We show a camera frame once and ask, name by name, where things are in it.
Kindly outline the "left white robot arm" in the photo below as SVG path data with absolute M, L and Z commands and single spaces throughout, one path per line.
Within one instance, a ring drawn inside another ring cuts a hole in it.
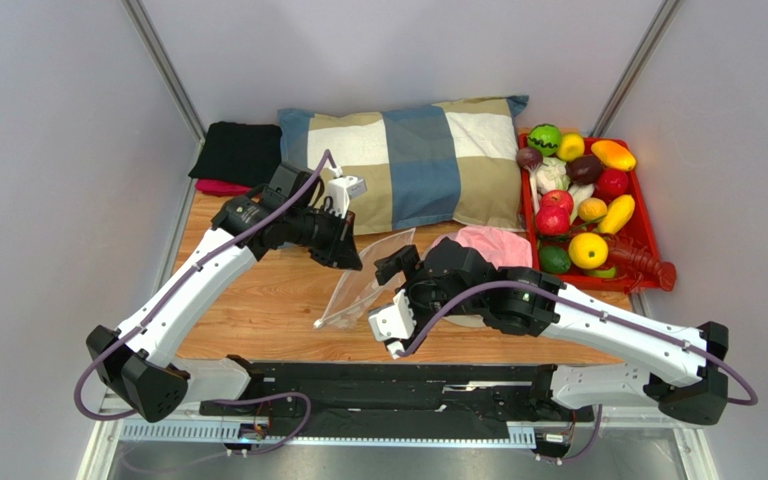
M 363 267 L 354 237 L 353 199 L 363 178 L 332 167 L 318 172 L 282 164 L 267 185 L 226 201 L 186 263 L 135 314 L 118 327 L 96 327 L 86 345 L 102 383 L 149 423 L 184 404 L 235 401 L 251 381 L 238 356 L 183 360 L 178 350 L 218 297 L 271 250 L 305 248 L 318 264 L 340 270 Z

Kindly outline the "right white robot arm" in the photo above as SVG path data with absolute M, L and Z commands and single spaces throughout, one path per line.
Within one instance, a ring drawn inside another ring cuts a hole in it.
M 673 419 L 710 426 L 727 406 L 729 332 L 721 324 L 661 323 L 553 275 L 496 267 L 452 240 L 426 254 L 405 246 L 378 259 L 375 268 L 379 284 L 404 278 L 392 301 L 368 317 L 375 338 L 394 358 L 416 352 L 449 316 L 477 317 L 506 335 L 574 342 L 616 358 L 613 365 L 538 366 L 525 398 L 534 420 L 570 421 L 586 407 L 655 406 Z

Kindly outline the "yellow apple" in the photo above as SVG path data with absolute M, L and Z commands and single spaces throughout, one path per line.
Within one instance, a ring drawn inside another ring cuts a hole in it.
M 586 232 L 573 237 L 567 251 L 574 265 L 583 270 L 592 270 L 607 261 L 609 247 L 600 235 Z

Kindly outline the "clear dotted zip bag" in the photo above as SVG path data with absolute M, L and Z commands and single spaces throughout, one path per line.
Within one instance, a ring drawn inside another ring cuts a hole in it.
M 416 229 L 408 229 L 379 239 L 359 252 L 363 268 L 345 271 L 333 291 L 324 313 L 313 323 L 315 330 L 353 329 L 383 293 L 393 293 L 404 283 L 401 269 L 380 285 L 374 262 L 413 244 Z

